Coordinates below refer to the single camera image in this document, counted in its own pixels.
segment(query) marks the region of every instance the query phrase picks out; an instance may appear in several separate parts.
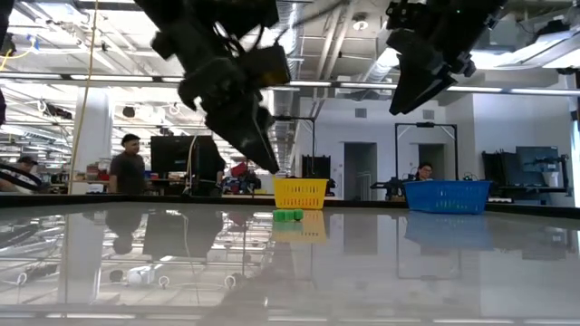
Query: yellow basket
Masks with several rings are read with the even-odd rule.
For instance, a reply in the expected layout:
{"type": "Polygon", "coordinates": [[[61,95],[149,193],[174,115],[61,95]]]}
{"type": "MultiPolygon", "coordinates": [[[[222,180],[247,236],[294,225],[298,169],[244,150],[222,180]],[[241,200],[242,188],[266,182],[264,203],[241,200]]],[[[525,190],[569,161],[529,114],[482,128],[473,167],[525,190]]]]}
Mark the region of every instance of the yellow basket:
{"type": "Polygon", "coordinates": [[[322,209],[326,179],[274,179],[275,206],[281,209],[322,209]]]}

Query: robotic arm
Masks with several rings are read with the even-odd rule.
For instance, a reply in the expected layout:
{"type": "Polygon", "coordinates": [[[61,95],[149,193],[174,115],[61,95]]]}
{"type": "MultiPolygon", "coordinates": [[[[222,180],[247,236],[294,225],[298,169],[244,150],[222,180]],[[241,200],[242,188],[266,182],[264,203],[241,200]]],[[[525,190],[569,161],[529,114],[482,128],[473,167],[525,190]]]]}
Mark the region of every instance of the robotic arm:
{"type": "Polygon", "coordinates": [[[192,110],[196,98],[206,125],[247,158],[272,173],[279,170],[267,136],[274,119],[260,107],[261,88],[290,82],[284,48],[245,50],[238,39],[278,22],[276,0],[136,0],[158,26],[153,50],[175,55],[183,69],[179,97],[192,110]]]}
{"type": "Polygon", "coordinates": [[[391,103],[392,114],[407,114],[476,71],[469,54],[486,29],[493,29],[508,0],[391,1],[392,30],[387,44],[397,50],[401,78],[391,103]]]}

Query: white pillar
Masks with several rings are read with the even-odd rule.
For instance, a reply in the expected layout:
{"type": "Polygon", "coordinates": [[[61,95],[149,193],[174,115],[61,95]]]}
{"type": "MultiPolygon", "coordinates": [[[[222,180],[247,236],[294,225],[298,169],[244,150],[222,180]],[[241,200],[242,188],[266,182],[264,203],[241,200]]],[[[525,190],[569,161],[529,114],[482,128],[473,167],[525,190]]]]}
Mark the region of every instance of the white pillar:
{"type": "MultiPolygon", "coordinates": [[[[100,88],[90,88],[87,96],[84,117],[81,125],[84,88],[80,88],[76,101],[74,116],[74,139],[79,137],[79,144],[74,162],[75,172],[85,172],[87,165],[98,162],[100,158],[111,157],[111,134],[115,115],[115,104],[111,100],[110,91],[100,88]]],[[[86,184],[74,184],[72,194],[85,194],[86,184]]]]}

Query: reflective table surface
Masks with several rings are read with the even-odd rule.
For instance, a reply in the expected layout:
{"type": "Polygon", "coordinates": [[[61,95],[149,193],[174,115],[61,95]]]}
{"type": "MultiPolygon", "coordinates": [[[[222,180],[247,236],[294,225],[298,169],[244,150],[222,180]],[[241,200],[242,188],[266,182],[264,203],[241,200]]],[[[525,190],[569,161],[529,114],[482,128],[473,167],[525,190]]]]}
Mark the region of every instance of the reflective table surface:
{"type": "Polygon", "coordinates": [[[580,221],[273,210],[0,209],[0,325],[580,324],[580,221]]]}

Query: door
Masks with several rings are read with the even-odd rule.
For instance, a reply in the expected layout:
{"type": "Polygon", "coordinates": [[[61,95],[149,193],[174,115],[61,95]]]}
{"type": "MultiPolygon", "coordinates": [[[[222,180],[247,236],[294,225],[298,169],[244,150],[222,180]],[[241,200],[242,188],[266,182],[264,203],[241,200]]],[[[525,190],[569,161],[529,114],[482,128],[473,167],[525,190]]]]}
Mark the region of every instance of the door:
{"type": "Polygon", "coordinates": [[[344,199],[377,200],[377,144],[344,143],[344,199]]]}

